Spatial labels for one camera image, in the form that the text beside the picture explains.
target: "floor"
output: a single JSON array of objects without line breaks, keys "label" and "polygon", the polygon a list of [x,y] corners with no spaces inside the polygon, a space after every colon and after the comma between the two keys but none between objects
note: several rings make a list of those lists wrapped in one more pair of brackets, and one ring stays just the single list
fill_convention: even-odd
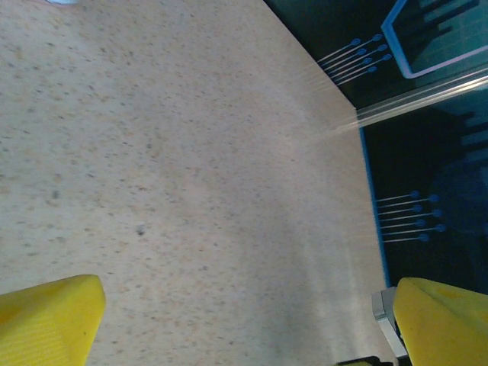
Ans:
[{"label": "floor", "polygon": [[0,16],[0,293],[99,275],[88,365],[391,358],[355,112],[262,0]]}]

